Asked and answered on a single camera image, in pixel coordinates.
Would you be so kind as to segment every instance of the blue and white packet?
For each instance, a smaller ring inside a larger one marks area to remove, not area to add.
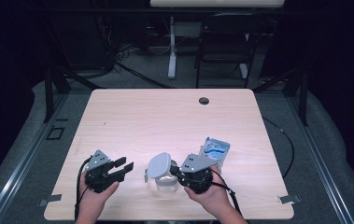
[[[221,168],[229,148],[229,143],[207,137],[200,149],[200,155],[217,161],[218,167]]]

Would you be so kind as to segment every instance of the gray floor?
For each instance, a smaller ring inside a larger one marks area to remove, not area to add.
[[[265,50],[265,46],[259,49],[250,88],[261,84],[258,74]],[[194,57],[182,53],[178,55],[177,77],[174,80],[167,78],[168,59],[168,54],[132,50],[121,63],[163,84],[194,88]],[[209,75],[216,71],[239,75],[238,71],[228,66],[207,66],[205,70]],[[56,223],[43,218],[46,207],[37,205],[51,195],[90,97],[88,88],[73,79],[68,81],[73,90],[68,95],[56,94],[57,110],[48,124],[42,122],[45,118],[44,84],[34,87],[35,104],[30,117],[0,167],[0,223]],[[111,73],[91,78],[90,81],[110,89],[153,88],[118,66]],[[295,99],[284,98],[280,92],[282,87],[283,84],[279,83],[267,92],[256,94],[256,97],[263,117],[282,128],[294,145],[295,158],[285,177],[285,184],[289,194],[299,194],[302,201],[293,206],[295,216],[291,220],[251,220],[250,223],[353,223],[354,174],[346,163],[345,146],[340,133],[311,94],[307,103],[309,126],[303,126],[296,118]],[[264,123],[281,173],[284,173],[291,159],[291,144],[278,128],[267,121]],[[64,128],[60,140],[46,139],[52,125]],[[11,186],[15,184],[15,189],[7,188],[8,181],[12,183]]]

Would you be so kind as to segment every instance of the black chair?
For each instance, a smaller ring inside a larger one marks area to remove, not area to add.
[[[235,69],[245,63],[248,67],[246,88],[257,42],[265,25],[265,17],[257,14],[217,13],[206,18],[201,26],[194,65],[196,88],[199,88],[200,63],[236,63]]]

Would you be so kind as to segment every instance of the table top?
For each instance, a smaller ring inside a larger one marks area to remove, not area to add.
[[[202,97],[209,104],[200,104]],[[278,201],[288,192],[252,91],[146,89],[92,92],[52,192],[62,199],[48,204],[45,218],[73,220],[78,169],[101,149],[135,167],[107,200],[100,220],[214,219],[182,186],[164,193],[153,179],[144,180],[151,158],[168,152],[180,165],[189,153],[198,154],[208,136],[231,144],[222,177],[245,218],[293,217],[291,205]]]
[[[152,7],[283,7],[284,0],[150,0]]]

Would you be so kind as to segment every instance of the person's right hand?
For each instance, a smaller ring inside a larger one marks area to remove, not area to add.
[[[219,174],[217,166],[211,166],[211,169]],[[225,185],[222,179],[212,172],[212,181]],[[189,198],[199,203],[203,208],[217,218],[222,224],[228,223],[247,223],[244,218],[230,204],[226,189],[212,185],[208,191],[202,194],[196,194],[189,187],[185,187]]]

